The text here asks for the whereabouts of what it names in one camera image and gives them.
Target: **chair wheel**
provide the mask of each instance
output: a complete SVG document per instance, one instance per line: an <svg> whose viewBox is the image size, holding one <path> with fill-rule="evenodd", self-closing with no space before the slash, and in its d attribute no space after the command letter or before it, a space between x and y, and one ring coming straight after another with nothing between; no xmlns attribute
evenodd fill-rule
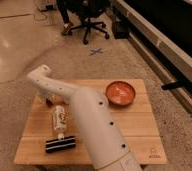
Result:
<svg viewBox="0 0 192 171"><path fill-rule="evenodd" d="M109 39L110 38L110 36L109 36L109 34L105 34L105 39Z"/></svg>
<svg viewBox="0 0 192 171"><path fill-rule="evenodd" d="M106 27L106 24L102 23L101 27L102 27L102 28L105 28L105 27Z"/></svg>
<svg viewBox="0 0 192 171"><path fill-rule="evenodd" d="M87 44L88 44L88 41L87 41L86 39L84 39L84 40L83 40L83 43L84 43L85 45L87 45Z"/></svg>
<svg viewBox="0 0 192 171"><path fill-rule="evenodd" d="M72 31L68 31L68 35L70 35L70 36L71 36L72 34L73 34L73 32L72 32Z"/></svg>

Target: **office chair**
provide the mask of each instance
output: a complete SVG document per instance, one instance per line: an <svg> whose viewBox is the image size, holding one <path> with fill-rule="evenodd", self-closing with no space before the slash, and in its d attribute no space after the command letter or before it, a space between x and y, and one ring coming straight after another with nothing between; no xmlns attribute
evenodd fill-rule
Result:
<svg viewBox="0 0 192 171"><path fill-rule="evenodd" d="M98 18L102 13L105 12L109 6L109 0L66 0L67 8L75 13L81 24L72 27L68 34L72 35L72 31L79 28L86 28L83 43L88 44L87 35L91 32L91 29L98 30L105 34L105 38L109 39L109 34L102 28L106 27L104 22L92 22L91 18Z"/></svg>

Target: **bowl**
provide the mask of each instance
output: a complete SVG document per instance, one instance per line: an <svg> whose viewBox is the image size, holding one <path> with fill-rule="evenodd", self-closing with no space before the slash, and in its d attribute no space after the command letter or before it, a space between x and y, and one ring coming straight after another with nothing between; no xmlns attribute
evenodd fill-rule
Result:
<svg viewBox="0 0 192 171"><path fill-rule="evenodd" d="M127 82L114 81L107 86L105 94L109 102L119 106L127 106L133 103L135 89Z"/></svg>

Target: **chair base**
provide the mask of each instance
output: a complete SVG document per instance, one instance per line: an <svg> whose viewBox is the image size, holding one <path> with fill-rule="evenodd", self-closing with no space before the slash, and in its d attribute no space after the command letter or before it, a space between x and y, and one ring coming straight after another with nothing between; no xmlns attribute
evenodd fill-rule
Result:
<svg viewBox="0 0 192 171"><path fill-rule="evenodd" d="M72 31L73 30L80 29L80 28L86 28L86 31L85 31L85 34L84 34L84 38L83 38L83 43L84 44L88 44L87 35L89 33L91 33L91 29L95 29L95 30L98 30L98 31L104 33L105 34L105 38L109 39L110 36L109 36L108 32L106 32L102 28L97 27L98 25L101 25L102 28L106 27L106 24L104 22L91 22L91 19L87 18L87 21L81 20L81 24L80 25L72 27L69 30L68 34L72 35Z"/></svg>

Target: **wooden board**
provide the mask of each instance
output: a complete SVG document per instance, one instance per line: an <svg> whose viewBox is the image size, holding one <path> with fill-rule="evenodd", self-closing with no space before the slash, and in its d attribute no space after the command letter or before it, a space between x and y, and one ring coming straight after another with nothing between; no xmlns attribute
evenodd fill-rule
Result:
<svg viewBox="0 0 192 171"><path fill-rule="evenodd" d="M93 87L105 92L106 86L113 80L70 80L67 82ZM109 110L120 128L123 136L141 164L164 164L166 156L159 137L156 121L145 85L142 80L124 80L136 90L134 103L126 108L109 106ZM62 104L59 97L54 98L55 104ZM35 98L25 129L14 159L15 164L22 165L68 165L91 164L85 146L74 124L74 119L64 105L67 113L67 135L77 137L75 149L45 153L45 141L55 138L52 129L52 110Z"/></svg>

